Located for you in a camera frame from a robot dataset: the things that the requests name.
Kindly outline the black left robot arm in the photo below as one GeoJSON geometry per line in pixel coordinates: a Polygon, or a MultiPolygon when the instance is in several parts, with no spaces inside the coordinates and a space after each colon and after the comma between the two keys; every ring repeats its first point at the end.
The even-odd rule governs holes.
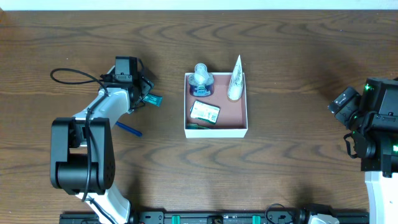
{"type": "Polygon", "coordinates": [[[124,114],[145,105],[153,88],[144,66],[132,58],[90,82],[100,85],[98,96],[81,112],[56,118],[51,127],[50,181],[56,189],[78,197],[93,213],[66,213],[60,223],[139,223],[131,202],[114,183],[116,170],[112,127],[124,114]]]}

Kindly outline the Colgate toothpaste tube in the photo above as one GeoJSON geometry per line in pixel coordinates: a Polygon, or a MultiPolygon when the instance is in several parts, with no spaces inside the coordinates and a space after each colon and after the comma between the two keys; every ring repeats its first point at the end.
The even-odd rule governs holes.
{"type": "Polygon", "coordinates": [[[162,100],[163,100],[163,97],[162,97],[162,96],[153,95],[153,94],[150,94],[150,93],[148,93],[148,94],[144,97],[144,101],[145,101],[146,103],[150,103],[150,104],[156,105],[156,106],[158,106],[158,107],[161,106],[162,100]]]}

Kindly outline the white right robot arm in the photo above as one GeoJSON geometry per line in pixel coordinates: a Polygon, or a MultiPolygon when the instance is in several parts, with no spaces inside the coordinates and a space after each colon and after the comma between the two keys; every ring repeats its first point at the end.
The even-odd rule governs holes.
{"type": "Polygon", "coordinates": [[[348,87],[328,109],[350,133],[348,155],[361,159],[370,223],[397,223],[397,87],[367,83],[359,94],[348,87]]]}

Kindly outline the green toothbrush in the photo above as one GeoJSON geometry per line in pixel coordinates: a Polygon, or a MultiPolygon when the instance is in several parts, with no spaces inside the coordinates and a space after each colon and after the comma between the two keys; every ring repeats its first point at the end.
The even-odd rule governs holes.
{"type": "Polygon", "coordinates": [[[185,129],[210,129],[210,128],[208,128],[206,126],[201,126],[201,125],[196,124],[196,123],[189,123],[189,124],[186,125],[185,129]]]}

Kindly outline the white shampoo tube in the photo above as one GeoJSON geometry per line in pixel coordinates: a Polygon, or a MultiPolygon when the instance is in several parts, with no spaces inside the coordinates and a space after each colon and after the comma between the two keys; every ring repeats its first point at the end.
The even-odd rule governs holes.
{"type": "Polygon", "coordinates": [[[243,92],[243,68],[241,56],[239,55],[234,66],[231,79],[229,82],[227,96],[231,101],[238,101],[243,92]]]}

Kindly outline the blue pump soap bottle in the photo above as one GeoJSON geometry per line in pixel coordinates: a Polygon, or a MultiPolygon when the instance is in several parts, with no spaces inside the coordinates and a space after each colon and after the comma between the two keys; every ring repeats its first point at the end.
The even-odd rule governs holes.
{"type": "Polygon", "coordinates": [[[214,77],[204,63],[195,65],[195,71],[188,76],[190,94],[195,97],[210,96],[214,92],[214,77]]]}

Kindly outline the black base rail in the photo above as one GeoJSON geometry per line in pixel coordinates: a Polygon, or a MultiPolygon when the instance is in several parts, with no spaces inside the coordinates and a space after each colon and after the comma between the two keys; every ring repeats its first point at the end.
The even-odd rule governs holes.
{"type": "Polygon", "coordinates": [[[133,212],[127,223],[138,224],[289,224],[289,223],[370,223],[368,212],[335,210],[328,205],[309,204],[303,208],[270,205],[263,212],[166,212],[152,210],[133,212]]]}

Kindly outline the blue razor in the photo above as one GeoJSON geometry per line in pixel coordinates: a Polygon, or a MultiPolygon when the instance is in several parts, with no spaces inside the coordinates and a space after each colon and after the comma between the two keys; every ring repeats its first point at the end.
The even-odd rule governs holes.
{"type": "Polygon", "coordinates": [[[138,131],[138,130],[132,128],[132,127],[129,127],[129,126],[125,125],[125,124],[122,124],[119,121],[116,122],[116,126],[120,127],[121,129],[123,129],[123,130],[125,130],[125,131],[127,131],[127,132],[129,132],[131,134],[134,134],[134,135],[136,135],[138,137],[142,137],[142,133],[140,131],[138,131]]]}

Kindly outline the green white soap box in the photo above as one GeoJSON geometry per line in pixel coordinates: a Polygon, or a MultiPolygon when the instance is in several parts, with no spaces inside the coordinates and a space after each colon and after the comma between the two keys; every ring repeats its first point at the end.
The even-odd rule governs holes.
{"type": "Polygon", "coordinates": [[[219,114],[219,107],[209,105],[198,100],[193,103],[190,109],[191,118],[200,119],[211,124],[216,124],[219,114]]]}

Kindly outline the white box pink interior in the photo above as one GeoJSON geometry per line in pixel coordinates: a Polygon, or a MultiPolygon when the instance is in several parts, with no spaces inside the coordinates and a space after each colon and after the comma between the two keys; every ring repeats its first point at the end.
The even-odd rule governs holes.
{"type": "Polygon", "coordinates": [[[231,101],[227,96],[231,72],[214,72],[215,79],[212,95],[207,97],[195,97],[190,94],[188,76],[185,74],[184,88],[184,119],[183,127],[186,138],[243,138],[248,131],[248,107],[246,91],[243,90],[238,101],[231,101]],[[190,109],[193,103],[198,100],[203,103],[217,106],[220,114],[216,124],[211,124],[200,119],[190,117],[190,109]],[[189,123],[196,123],[210,129],[185,129],[189,123]]]}

